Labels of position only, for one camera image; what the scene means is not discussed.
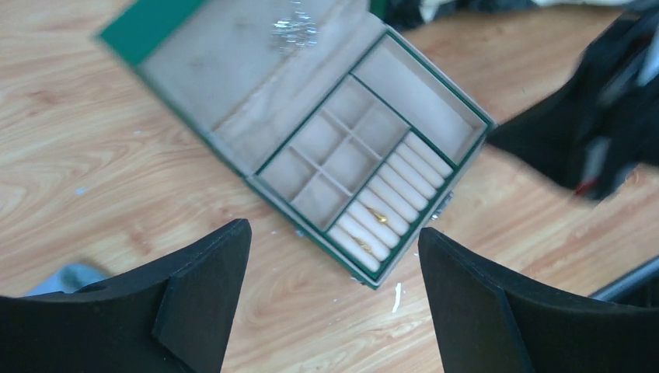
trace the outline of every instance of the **jewelry box lid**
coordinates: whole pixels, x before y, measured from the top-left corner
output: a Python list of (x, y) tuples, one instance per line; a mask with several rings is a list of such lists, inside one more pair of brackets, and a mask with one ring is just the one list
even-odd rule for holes
[(138, 0), (99, 37), (250, 176), (344, 73), (329, 60), (380, 28), (371, 17), (368, 0)]

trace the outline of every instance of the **white paint spot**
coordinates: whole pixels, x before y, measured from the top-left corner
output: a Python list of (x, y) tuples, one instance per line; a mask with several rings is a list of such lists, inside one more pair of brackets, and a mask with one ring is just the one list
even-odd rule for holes
[(396, 301), (393, 303), (393, 309), (392, 313), (396, 313), (398, 311), (398, 307), (400, 306), (400, 291), (403, 288), (401, 283), (396, 284)]
[(431, 22), (434, 19), (435, 14), (437, 14), (440, 5), (447, 2), (450, 2), (450, 0), (423, 0), (419, 7), (421, 18), (424, 19), (425, 23)]

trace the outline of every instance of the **wood grain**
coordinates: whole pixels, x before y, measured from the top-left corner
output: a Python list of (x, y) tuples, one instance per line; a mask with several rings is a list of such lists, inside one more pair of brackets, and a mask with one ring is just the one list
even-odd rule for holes
[[(248, 218), (253, 248), (225, 371), (440, 371), (416, 250), (371, 291), (297, 237), (92, 40), (127, 3), (0, 2), (0, 292), (20, 296), (78, 260), (118, 274)], [(615, 16), (460, 15), (407, 36), (503, 120), (565, 82)], [(592, 208), (486, 149), (455, 193), (434, 227), (578, 294), (659, 253), (649, 170)]]

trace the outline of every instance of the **silver jewelry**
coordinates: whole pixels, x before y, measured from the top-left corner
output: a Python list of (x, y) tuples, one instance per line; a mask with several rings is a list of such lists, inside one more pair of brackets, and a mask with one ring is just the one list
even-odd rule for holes
[(432, 220), (439, 219), (439, 216), (441, 215), (442, 212), (444, 212), (444, 209), (451, 202), (453, 196), (454, 196), (453, 192), (448, 192), (446, 197), (444, 197), (444, 200), (439, 204), (439, 206), (437, 206), (437, 210), (435, 210), (434, 213), (431, 215)]
[(311, 16), (302, 11), (301, 0), (291, 0), (293, 14), (290, 17), (283, 17), (275, 24), (272, 31), (273, 47), (276, 47), (282, 54), (289, 54), (292, 51), (304, 47), (313, 47), (316, 45), (316, 23)]

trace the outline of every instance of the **blue object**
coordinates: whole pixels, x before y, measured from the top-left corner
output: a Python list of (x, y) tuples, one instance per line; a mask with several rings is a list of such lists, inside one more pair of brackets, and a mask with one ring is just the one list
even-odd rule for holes
[(75, 293), (83, 287), (110, 278), (110, 274), (85, 264), (69, 264), (32, 289), (26, 296), (63, 292)]

